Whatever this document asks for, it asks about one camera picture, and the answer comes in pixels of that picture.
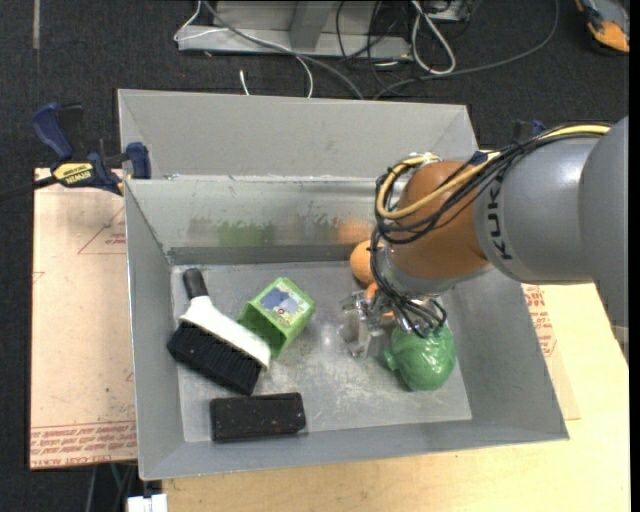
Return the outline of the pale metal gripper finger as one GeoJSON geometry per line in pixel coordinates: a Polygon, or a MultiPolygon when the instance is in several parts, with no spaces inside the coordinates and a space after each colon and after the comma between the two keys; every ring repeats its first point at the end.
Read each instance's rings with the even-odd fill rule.
{"type": "Polygon", "coordinates": [[[352,322],[348,350],[353,357],[378,358],[385,343],[386,331],[380,321],[356,318],[352,322]]]}
{"type": "Polygon", "coordinates": [[[340,335],[347,344],[354,346],[367,344],[369,340],[367,306],[363,293],[352,293],[340,302],[343,315],[340,335]]]}

